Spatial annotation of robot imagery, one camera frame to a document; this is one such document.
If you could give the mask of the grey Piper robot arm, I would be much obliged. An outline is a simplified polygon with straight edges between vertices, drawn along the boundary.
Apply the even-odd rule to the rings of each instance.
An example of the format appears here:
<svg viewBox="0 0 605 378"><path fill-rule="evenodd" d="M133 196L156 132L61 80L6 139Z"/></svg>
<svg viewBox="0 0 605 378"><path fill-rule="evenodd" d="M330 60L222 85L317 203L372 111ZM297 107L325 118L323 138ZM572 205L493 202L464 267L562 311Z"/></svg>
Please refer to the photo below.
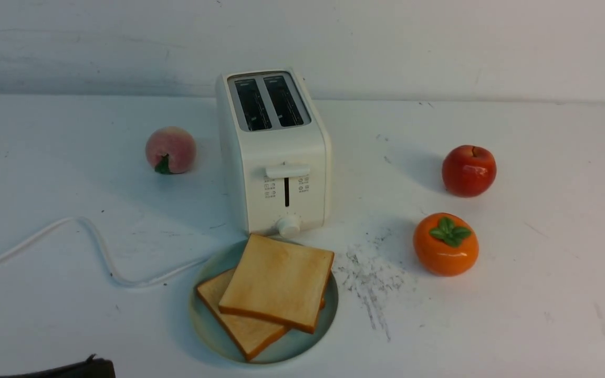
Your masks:
<svg viewBox="0 0 605 378"><path fill-rule="evenodd" d="M116 372L112 361L96 358L96 354L92 354L79 363L17 375L0 375L0 377L116 377Z"/></svg>

